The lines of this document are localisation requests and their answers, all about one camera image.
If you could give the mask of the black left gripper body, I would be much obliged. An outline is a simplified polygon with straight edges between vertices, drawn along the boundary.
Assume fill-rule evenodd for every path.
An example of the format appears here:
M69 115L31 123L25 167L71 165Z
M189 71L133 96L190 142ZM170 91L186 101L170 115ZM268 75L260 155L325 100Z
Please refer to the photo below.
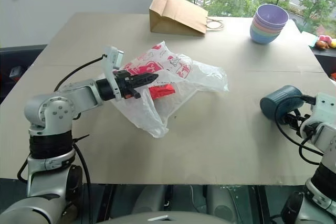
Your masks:
M128 99L133 97L132 93L128 89L128 81L131 74L126 70L115 70L113 74L122 98Z

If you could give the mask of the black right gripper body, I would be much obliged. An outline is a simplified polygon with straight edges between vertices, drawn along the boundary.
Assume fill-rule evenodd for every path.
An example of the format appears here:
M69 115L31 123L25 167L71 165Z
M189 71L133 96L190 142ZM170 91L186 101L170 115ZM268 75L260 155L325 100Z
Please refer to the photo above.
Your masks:
M317 120L312 115L305 114L301 119L299 128L300 137L312 136L316 133Z

